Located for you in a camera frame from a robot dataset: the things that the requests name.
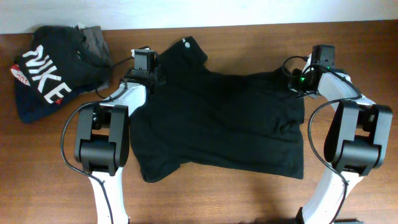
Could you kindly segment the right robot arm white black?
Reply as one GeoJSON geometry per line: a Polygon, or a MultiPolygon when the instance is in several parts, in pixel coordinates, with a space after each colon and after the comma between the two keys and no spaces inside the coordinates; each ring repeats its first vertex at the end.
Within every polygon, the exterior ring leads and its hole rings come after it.
{"type": "Polygon", "coordinates": [[[299,208],[294,223],[337,223],[337,216],[352,189],[373,169],[383,165],[393,112],[367,98],[351,77],[335,64],[335,47],[315,45],[303,69],[288,75],[289,87],[298,94],[326,103],[310,115],[307,134],[315,115],[327,106],[335,111],[326,135],[323,154],[314,155],[325,166],[311,199],[299,208]]]}

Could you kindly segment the black t-shirt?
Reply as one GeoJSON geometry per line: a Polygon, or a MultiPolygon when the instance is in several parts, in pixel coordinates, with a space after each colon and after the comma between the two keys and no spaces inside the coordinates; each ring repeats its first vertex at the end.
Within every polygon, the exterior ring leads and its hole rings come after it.
{"type": "Polygon", "coordinates": [[[157,182],[193,162],[303,178],[303,99],[282,69],[225,75],[205,67],[192,36],[159,55],[165,83],[131,115],[142,178],[157,182]]]}

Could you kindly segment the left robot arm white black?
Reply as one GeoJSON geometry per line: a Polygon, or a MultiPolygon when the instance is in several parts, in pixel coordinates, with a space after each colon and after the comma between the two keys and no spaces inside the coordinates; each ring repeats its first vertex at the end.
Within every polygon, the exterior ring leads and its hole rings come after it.
{"type": "Polygon", "coordinates": [[[129,223],[124,206],[123,169],[130,151],[130,121],[158,80],[157,53],[146,47],[131,51],[134,66],[118,89],[98,103],[78,110],[75,160],[90,180],[98,223],[129,223]]]}

